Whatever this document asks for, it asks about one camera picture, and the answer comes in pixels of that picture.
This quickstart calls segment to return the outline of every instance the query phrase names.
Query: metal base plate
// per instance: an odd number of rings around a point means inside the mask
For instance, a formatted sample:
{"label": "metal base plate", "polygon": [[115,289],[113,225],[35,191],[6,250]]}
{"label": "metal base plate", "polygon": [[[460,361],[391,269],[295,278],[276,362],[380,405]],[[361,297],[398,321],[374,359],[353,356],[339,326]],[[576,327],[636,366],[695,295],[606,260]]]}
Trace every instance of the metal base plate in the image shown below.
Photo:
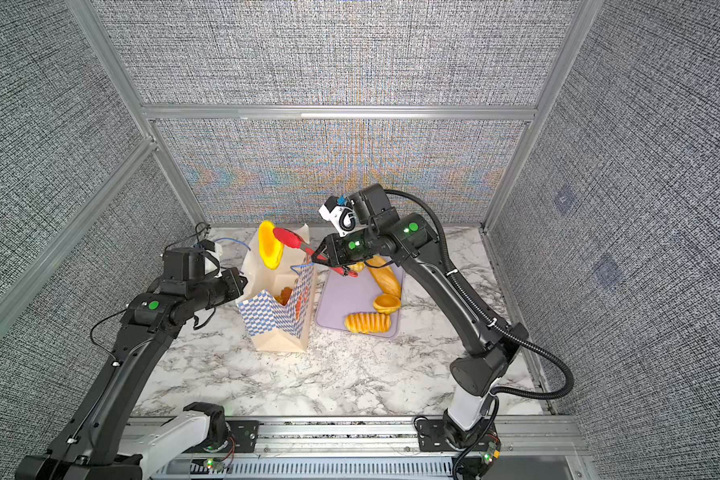
{"label": "metal base plate", "polygon": [[[456,448],[445,440],[443,420],[427,420],[420,418],[416,421],[418,430],[418,448],[422,452],[458,452]],[[475,452],[482,452],[490,442],[489,436],[482,437],[474,447]]]}
{"label": "metal base plate", "polygon": [[[227,420],[226,424],[230,428],[230,436],[234,437],[235,454],[253,453],[256,450],[256,440],[259,438],[259,422],[257,420]],[[218,452],[209,454],[199,446],[194,446],[185,451],[185,453],[202,453],[212,456],[225,456],[232,450],[232,445],[227,445]]]}

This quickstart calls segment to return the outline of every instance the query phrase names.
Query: white marble surface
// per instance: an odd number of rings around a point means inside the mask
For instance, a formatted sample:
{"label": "white marble surface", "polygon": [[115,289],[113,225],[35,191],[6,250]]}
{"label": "white marble surface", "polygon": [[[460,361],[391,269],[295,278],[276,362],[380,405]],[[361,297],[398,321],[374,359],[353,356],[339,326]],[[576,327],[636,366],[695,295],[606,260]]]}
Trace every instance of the white marble surface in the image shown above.
{"label": "white marble surface", "polygon": [[[244,241],[253,228],[217,229],[210,238]],[[316,245],[329,228],[313,228]],[[449,227],[454,264],[485,301],[505,314],[477,228]],[[224,266],[239,266],[246,249],[230,242]],[[328,274],[318,276],[318,296]],[[202,330],[182,330],[139,398],[135,416],[168,416],[192,402],[224,406],[227,415],[441,415],[455,382],[448,365],[464,348],[445,315],[410,276],[403,284],[399,334],[391,341],[324,330],[312,319],[307,353],[257,352],[234,303]],[[502,384],[533,389],[523,357]],[[502,396],[501,415],[539,415],[535,400]]]}

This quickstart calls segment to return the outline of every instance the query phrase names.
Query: aluminum frame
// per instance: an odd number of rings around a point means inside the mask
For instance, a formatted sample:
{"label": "aluminum frame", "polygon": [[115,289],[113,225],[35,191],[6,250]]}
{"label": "aluminum frame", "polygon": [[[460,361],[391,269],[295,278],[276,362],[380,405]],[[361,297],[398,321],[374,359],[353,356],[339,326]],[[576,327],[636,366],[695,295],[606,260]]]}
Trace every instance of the aluminum frame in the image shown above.
{"label": "aluminum frame", "polygon": [[182,175],[179,166],[170,154],[170,150],[166,145],[160,132],[154,128],[153,124],[144,115],[142,111],[142,99],[139,92],[131,81],[130,76],[120,60],[120,56],[115,50],[110,36],[106,33],[104,25],[99,20],[96,9],[90,0],[67,0],[67,6],[77,19],[80,29],[85,34],[91,47],[96,52],[96,56],[101,62],[104,70],[109,75],[112,84],[115,86],[117,93],[123,99],[128,112],[134,119],[141,134],[146,137],[152,137],[157,143],[156,159],[160,165],[160,169],[168,180],[168,184],[173,189],[174,194],[181,202],[186,215],[193,223],[205,222],[206,217],[202,212],[202,207],[197,201],[189,183]]}
{"label": "aluminum frame", "polygon": [[155,148],[156,143],[152,138],[144,138],[140,141],[96,193],[86,201],[61,232],[45,247],[45,250],[34,259],[21,278],[3,294],[0,298],[0,339],[24,312],[24,309],[29,306],[32,299],[43,289],[58,266],[83,239],[99,215],[109,206],[115,195]]}
{"label": "aluminum frame", "polygon": [[574,480],[599,480],[592,456],[566,456],[571,477]]}
{"label": "aluminum frame", "polygon": [[145,104],[144,116],[160,118],[200,119],[231,118],[242,120],[303,120],[318,119],[423,119],[423,120],[524,120],[536,118],[534,106],[487,105],[379,105],[379,106],[321,106],[321,105],[224,105],[224,104]]}
{"label": "aluminum frame", "polygon": [[520,172],[525,166],[525,162],[528,161],[530,152],[533,150],[536,140],[544,128],[544,122],[549,117],[555,101],[557,101],[557,95],[560,93],[568,73],[574,65],[574,60],[584,43],[586,34],[589,33],[595,15],[600,10],[600,6],[603,5],[603,1],[582,0],[576,10],[574,19],[568,27],[565,41],[560,47],[557,58],[544,84],[544,89],[539,96],[538,115],[520,136],[518,147],[515,149],[509,165],[499,180],[493,198],[490,200],[488,212],[486,212],[482,222],[484,231],[489,232],[496,225],[501,211],[506,205],[515,183],[518,181]]}
{"label": "aluminum frame", "polygon": [[[171,417],[131,417],[123,442],[151,434]],[[261,423],[256,450],[241,457],[451,457],[420,452],[412,416],[227,417]],[[499,416],[502,456],[588,456],[572,416]],[[191,458],[182,454],[177,458]]]}

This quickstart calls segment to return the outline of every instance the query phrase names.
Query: blue checkered paper bag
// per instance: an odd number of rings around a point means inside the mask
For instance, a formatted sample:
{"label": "blue checkered paper bag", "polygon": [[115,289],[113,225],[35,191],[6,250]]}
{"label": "blue checkered paper bag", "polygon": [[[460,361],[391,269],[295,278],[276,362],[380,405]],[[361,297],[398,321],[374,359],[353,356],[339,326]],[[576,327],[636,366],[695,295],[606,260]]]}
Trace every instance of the blue checkered paper bag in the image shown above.
{"label": "blue checkered paper bag", "polygon": [[[308,242],[307,225],[296,232]],[[308,257],[301,250],[286,247],[280,266],[270,270],[259,255],[258,239],[257,231],[241,268],[249,281],[237,302],[242,320],[257,350],[305,352],[315,303],[315,266],[304,265]],[[293,293],[281,305],[272,294],[287,286]]]}

